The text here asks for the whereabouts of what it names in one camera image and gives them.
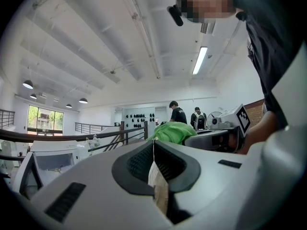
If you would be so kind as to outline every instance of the hand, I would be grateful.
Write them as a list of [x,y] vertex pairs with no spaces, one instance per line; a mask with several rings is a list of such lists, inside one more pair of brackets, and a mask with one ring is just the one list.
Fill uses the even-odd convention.
[[228,146],[232,149],[236,149],[236,136],[234,134],[229,134]]

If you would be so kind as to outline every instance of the green cloth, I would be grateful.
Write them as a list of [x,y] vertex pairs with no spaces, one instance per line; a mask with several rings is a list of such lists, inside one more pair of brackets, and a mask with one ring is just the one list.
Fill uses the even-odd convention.
[[190,125],[179,122],[169,122],[157,127],[154,130],[154,135],[148,138],[148,140],[154,140],[158,137],[160,141],[169,141],[181,145],[186,138],[196,135],[196,131]]

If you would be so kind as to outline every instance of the person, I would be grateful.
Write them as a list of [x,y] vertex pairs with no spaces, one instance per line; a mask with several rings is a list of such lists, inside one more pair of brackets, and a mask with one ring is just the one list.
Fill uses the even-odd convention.
[[22,157],[22,156],[23,156],[23,152],[20,151],[20,152],[18,153],[17,157]]
[[191,115],[191,122],[190,124],[192,127],[197,131],[198,129],[205,129],[206,128],[206,121],[207,121],[207,115],[205,113],[202,113],[199,107],[195,107],[195,112]]
[[[232,15],[246,22],[249,35],[247,53],[259,75],[267,112],[248,131],[241,154],[247,154],[252,144],[266,141],[272,133],[287,126],[272,89],[302,45],[303,27],[297,19],[303,14],[303,1],[177,0],[178,11],[192,22],[202,23],[208,18]],[[229,136],[228,146],[236,146],[232,135]]]
[[180,122],[180,123],[188,124],[186,114],[180,107],[178,107],[177,102],[172,101],[169,104],[169,108],[173,110],[170,122]]

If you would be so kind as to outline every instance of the black t-shirt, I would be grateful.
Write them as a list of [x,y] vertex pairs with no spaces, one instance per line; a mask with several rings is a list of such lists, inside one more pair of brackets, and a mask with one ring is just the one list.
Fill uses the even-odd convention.
[[250,38],[248,57],[259,77],[268,111],[277,115],[279,127],[287,125],[272,89],[285,74],[301,44],[298,5],[293,0],[233,0],[239,20],[246,22]]
[[180,107],[177,107],[176,109],[173,110],[171,119],[173,119],[175,122],[181,122],[187,124],[186,114]]

